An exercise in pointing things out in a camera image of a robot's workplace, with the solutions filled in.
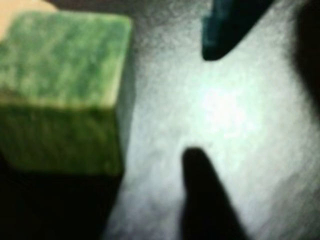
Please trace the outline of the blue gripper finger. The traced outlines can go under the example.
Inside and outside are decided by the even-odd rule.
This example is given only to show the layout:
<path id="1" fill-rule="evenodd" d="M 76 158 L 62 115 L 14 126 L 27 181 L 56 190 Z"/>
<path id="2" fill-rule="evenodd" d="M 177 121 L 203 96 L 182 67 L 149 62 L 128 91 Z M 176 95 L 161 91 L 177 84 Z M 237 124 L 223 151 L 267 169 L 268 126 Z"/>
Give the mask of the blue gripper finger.
<path id="1" fill-rule="evenodd" d="M 226 56 L 272 3 L 272 0 L 214 0 L 209 14 L 202 19 L 202 58 L 217 61 Z"/>

